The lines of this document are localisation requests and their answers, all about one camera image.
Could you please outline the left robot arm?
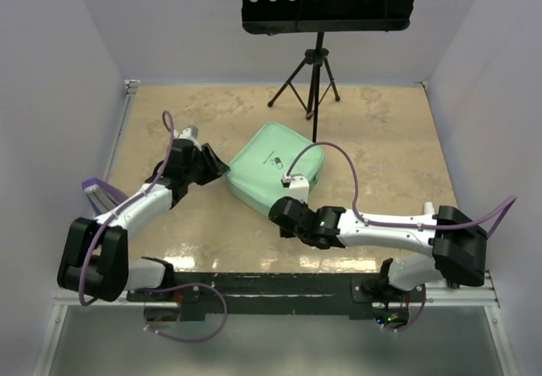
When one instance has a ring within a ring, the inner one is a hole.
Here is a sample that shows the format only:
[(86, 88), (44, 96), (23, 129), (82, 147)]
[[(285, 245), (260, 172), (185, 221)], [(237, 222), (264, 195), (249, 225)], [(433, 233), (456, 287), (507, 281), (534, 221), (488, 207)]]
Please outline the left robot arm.
[(230, 167), (208, 144), (174, 139), (140, 190), (107, 213), (78, 218), (69, 227), (60, 260), (58, 286), (72, 290), (83, 306), (115, 301), (122, 292), (146, 290), (155, 301), (175, 292), (170, 263), (153, 257), (129, 259), (129, 240), (153, 220), (175, 207), (192, 184), (206, 185), (225, 176)]

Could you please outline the mint green medicine case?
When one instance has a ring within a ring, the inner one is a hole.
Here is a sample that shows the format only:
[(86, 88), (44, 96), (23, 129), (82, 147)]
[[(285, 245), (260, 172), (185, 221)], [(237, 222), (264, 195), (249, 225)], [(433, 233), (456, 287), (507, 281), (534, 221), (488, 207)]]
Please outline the mint green medicine case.
[(324, 151), (320, 147), (307, 149), (310, 144), (282, 124), (265, 124), (229, 163), (229, 191), (266, 217), (277, 200), (289, 195), (281, 183), (283, 176), (301, 175), (307, 181), (307, 189), (301, 192), (307, 202), (324, 165)]

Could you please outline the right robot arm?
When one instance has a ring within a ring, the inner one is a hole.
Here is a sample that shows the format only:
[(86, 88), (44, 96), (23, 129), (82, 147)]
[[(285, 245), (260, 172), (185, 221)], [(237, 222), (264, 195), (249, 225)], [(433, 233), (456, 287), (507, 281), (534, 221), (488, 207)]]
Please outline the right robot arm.
[(380, 246), (413, 254), (393, 259), (380, 271), (379, 296), (398, 301), (407, 291), (445, 279), (455, 285), (484, 284), (488, 234), (455, 207), (414, 216), (367, 214), (351, 209), (321, 207), (313, 211), (290, 196), (280, 198), (268, 212), (282, 237), (296, 237), (321, 250), (332, 247)]

